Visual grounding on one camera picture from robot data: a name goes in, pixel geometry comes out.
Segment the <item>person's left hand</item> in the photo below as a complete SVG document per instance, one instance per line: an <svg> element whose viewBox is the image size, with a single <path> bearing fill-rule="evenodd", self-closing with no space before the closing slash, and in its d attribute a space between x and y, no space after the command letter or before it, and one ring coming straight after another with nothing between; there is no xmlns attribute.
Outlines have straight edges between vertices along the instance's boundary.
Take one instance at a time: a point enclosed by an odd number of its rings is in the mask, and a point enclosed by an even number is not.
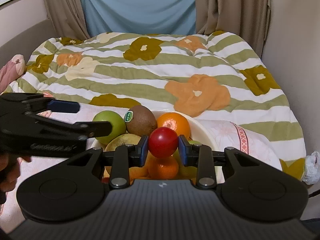
<svg viewBox="0 0 320 240"><path fill-rule="evenodd" d="M9 163L9 155L7 153L1 155L1 174L4 178L1 179L1 192L12 191L20 176L20 163L16 158L12 163Z"/></svg>

